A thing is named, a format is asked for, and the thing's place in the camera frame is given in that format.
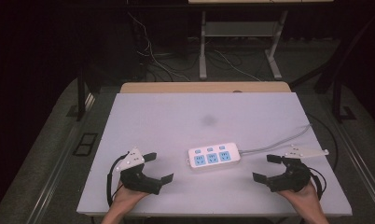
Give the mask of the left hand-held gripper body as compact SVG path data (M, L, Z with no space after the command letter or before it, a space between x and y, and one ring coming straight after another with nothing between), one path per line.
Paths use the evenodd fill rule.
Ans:
M146 163L143 156L140 150L134 147L117 163L116 171L126 189L158 195L162 184L159 179L148 177L143 173Z

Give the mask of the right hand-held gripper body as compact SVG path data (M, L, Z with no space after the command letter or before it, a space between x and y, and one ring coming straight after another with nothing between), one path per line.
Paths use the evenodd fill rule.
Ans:
M327 149L291 146L281 155L283 158L281 164L285 166L285 172L281 175L267 177L266 185L270 188L271 192L282 190L298 192L313 179L317 191L324 192L326 189L325 178L322 176L324 183L321 183L319 177L313 174L314 169L303 163L302 159L327 156L328 154Z

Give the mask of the white power strip blue sockets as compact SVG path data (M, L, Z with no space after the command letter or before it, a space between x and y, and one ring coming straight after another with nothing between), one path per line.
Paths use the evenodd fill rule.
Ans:
M194 147L189 149L187 154L187 162L195 170L234 164L241 160L241 154L235 143Z

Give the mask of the person's left hand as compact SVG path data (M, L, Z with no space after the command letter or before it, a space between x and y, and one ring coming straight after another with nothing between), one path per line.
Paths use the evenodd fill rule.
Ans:
M146 196L148 193L126 189L119 183L111 207L119 211L131 211Z

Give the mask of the person's right hand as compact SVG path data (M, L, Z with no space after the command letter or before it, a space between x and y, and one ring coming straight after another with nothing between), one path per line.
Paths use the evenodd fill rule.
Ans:
M316 188L309 182L298 192L293 190L278 191L278 194L286 198L300 215L313 215L322 211Z

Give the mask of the white table board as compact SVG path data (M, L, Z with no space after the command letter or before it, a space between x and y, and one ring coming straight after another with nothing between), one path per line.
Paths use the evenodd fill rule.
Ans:
M187 163L188 150L233 142L243 151L240 162L196 171ZM295 211L288 201L253 173L285 171L266 160L291 146L320 145L300 104L290 93L120 93L106 123L77 211L88 216L108 209L106 177L113 162L137 147L156 152L145 165L152 178L174 175L158 195L132 210L136 217L283 217Z

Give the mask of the wooden table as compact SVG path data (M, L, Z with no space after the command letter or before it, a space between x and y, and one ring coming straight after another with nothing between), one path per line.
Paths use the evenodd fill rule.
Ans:
M268 82L131 82L121 86L121 93L190 93L190 92L291 92L288 84Z

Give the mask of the black metal stand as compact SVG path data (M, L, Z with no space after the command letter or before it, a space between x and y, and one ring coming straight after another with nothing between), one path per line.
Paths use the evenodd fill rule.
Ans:
M81 121L86 112L86 91L83 69L80 68L77 74L77 121Z
M336 77L333 83L332 115L338 123L342 123L344 120L356 119L356 116L349 106L341 105L341 89L342 78Z

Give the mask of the black rectangular floor frame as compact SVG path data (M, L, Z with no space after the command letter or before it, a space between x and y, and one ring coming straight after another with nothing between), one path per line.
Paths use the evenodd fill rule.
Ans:
M77 157L88 157L92 152L97 136L98 133L83 133L73 151L73 155Z

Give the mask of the metal floor rail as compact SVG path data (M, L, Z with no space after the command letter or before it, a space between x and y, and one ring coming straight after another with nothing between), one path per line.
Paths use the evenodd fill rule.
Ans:
M327 111L326 114L333 126L336 128L355 170L365 185L371 200L375 204L375 178L372 172L369 170L367 163L364 161L363 157L358 151L357 145L354 143L353 138L347 133L343 124L335 118L331 111Z
M73 155L84 120L77 119L75 93L63 93L53 107L33 148L30 164L42 186L24 224L92 224L76 211L86 177L84 159Z

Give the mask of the white metal desk frame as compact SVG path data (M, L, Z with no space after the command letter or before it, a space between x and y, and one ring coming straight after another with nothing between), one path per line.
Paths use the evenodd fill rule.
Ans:
M207 13L201 13L201 43L199 54L200 79L207 79L205 44L207 37L271 37L271 46L265 50L265 57L276 80L282 78L274 54L284 30L288 11L281 12L277 21L209 21Z

